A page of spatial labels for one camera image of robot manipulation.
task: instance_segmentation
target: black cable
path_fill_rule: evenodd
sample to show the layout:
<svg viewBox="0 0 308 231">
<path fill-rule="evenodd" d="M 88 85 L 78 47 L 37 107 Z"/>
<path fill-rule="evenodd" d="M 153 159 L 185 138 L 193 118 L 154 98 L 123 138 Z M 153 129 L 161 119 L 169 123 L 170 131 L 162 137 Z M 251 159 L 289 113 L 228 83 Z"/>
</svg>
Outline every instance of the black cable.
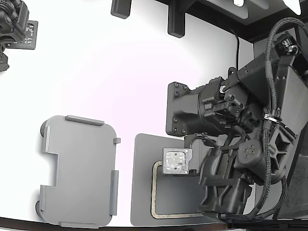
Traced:
<svg viewBox="0 0 308 231">
<path fill-rule="evenodd" d="M 266 179 L 264 182 L 262 195 L 254 207 L 254 209 L 246 215 L 233 215 L 226 214 L 225 218 L 227 220 L 232 220 L 234 223 L 246 223 L 252 222 L 256 218 L 256 215 L 263 207 L 269 192 L 270 192 L 270 183 L 271 183 L 271 161 L 270 161 L 270 150 L 269 150 L 269 136 L 270 136 L 270 127 L 272 122 L 269 120 L 264 121 L 263 125 L 263 149 L 264 149 L 264 158 L 266 162 Z"/>
<path fill-rule="evenodd" d="M 246 132 L 243 130 L 242 133 L 241 133 L 241 138 L 239 139 L 239 141 L 237 141 L 236 144 L 241 144 L 241 143 L 245 142 L 245 141 L 246 141 L 246 136 L 247 136 L 247 134 L 246 134 Z"/>
<path fill-rule="evenodd" d="M 8 2 L 6 0 L 0 0 L 0 3 L 6 8 L 8 12 L 11 14 L 16 11 L 14 5 L 11 2 Z"/>
<path fill-rule="evenodd" d="M 234 32 L 234 30 L 230 29 L 229 30 L 235 35 L 236 40 L 237 40 L 237 48 L 236 48 L 236 70 L 239 70 L 239 52 L 240 52 L 240 39 L 237 36 L 237 34 Z"/>
<path fill-rule="evenodd" d="M 271 67 L 270 53 L 271 53 L 271 49 L 272 49 L 272 46 L 273 46 L 274 37 L 275 37 L 277 31 L 279 30 L 279 28 L 281 28 L 283 25 L 285 25 L 287 23 L 295 23 L 295 24 L 301 26 L 303 28 L 306 36 L 308 37 L 308 30 L 305 27 L 305 24 L 302 21 L 300 21 L 299 19 L 292 18 L 292 17 L 284 18 L 284 19 L 280 20 L 278 23 L 276 23 L 276 25 L 270 31 L 268 42 L 267 42 L 267 47 L 266 47 L 265 72 L 266 72 L 266 79 L 268 81 L 269 88 L 270 88 L 270 94 L 271 94 L 271 102 L 269 102 L 269 107 L 270 107 L 270 111 L 271 111 L 272 116 L 274 116 L 276 111 L 277 111 L 277 93 L 276 93 L 276 88 L 275 88 L 275 84 L 274 84 L 273 70 L 272 70 L 272 67 Z"/>
<path fill-rule="evenodd" d="M 283 201 L 285 200 L 287 196 L 287 192 L 288 192 L 288 183 L 287 183 L 287 178 L 285 176 L 281 179 L 281 183 L 282 183 L 282 193 L 280 195 L 278 203 L 272 209 L 268 210 L 267 212 L 258 214 L 255 221 L 264 220 L 270 215 L 273 215 L 276 212 L 276 210 L 282 206 Z"/>
<path fill-rule="evenodd" d="M 191 139 L 191 141 L 189 142 L 189 148 L 193 148 L 193 142 L 195 140 L 203 140 L 203 141 L 209 141 L 212 145 L 214 145 L 214 147 L 217 147 L 217 144 L 210 138 L 205 137 L 205 136 L 195 136 Z"/>
</svg>

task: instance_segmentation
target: black mounting bracket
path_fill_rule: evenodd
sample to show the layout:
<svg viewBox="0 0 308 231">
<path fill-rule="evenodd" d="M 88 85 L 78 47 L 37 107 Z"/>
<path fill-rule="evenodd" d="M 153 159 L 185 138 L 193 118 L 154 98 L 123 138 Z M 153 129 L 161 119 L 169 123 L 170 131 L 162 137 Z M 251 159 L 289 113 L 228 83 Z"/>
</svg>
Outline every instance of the black mounting bracket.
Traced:
<svg viewBox="0 0 308 231">
<path fill-rule="evenodd" d="M 130 15 L 131 0 L 112 0 L 111 14 L 127 19 Z"/>
<path fill-rule="evenodd" d="M 185 35 L 185 13 L 196 0 L 171 0 L 168 10 L 168 34 L 181 38 Z"/>
<path fill-rule="evenodd" d="M 168 10 L 168 34 L 181 38 L 185 35 L 185 13 L 197 0 L 171 0 Z M 111 14 L 126 19 L 130 15 L 131 0 L 112 0 Z"/>
</svg>

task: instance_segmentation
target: white tabletop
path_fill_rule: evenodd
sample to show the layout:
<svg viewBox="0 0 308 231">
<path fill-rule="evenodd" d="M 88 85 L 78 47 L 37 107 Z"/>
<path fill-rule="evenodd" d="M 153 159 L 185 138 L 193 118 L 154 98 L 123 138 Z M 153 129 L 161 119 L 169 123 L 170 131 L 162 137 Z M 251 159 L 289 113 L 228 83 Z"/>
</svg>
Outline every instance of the white tabletop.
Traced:
<svg viewBox="0 0 308 231">
<path fill-rule="evenodd" d="M 167 34 L 167 6 L 133 0 L 127 20 L 111 16 L 111 0 L 26 0 L 38 20 L 35 51 L 6 50 L 0 74 L 0 217 L 41 221 L 40 185 L 53 185 L 55 158 L 41 153 L 41 124 L 54 115 L 103 120 L 113 126 L 120 171 L 118 215 L 109 226 L 131 226 L 134 139 L 165 133 L 167 86 L 193 89 L 226 77 L 235 66 L 235 37 L 187 15 L 182 39 Z M 253 59 L 241 40 L 240 66 Z"/>
</svg>

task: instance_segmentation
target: screw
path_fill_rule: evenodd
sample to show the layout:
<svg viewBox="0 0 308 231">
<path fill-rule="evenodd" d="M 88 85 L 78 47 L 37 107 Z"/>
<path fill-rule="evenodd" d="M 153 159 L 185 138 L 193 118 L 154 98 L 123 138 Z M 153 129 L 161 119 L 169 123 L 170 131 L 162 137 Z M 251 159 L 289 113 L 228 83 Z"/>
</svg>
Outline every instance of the screw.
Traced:
<svg viewBox="0 0 308 231">
<path fill-rule="evenodd" d="M 226 87 L 227 87 L 226 85 L 220 86 L 219 92 L 220 92 L 221 94 L 224 94 L 224 93 L 225 93 L 225 92 L 224 92 L 224 89 L 225 89 Z"/>
<path fill-rule="evenodd" d="M 234 100 L 234 95 L 229 98 L 229 101 L 232 102 Z"/>
</svg>

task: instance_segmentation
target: gray plastic lid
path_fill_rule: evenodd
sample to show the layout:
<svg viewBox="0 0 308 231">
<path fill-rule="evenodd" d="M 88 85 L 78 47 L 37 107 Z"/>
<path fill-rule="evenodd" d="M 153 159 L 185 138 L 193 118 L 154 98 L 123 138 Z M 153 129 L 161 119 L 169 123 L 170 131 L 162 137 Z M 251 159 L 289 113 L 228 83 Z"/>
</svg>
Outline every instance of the gray plastic lid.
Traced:
<svg viewBox="0 0 308 231">
<path fill-rule="evenodd" d="M 54 116 L 41 127 L 43 152 L 58 155 L 56 185 L 40 187 L 36 204 L 46 222 L 99 228 L 116 215 L 118 171 L 114 129 L 103 121 Z"/>
</svg>

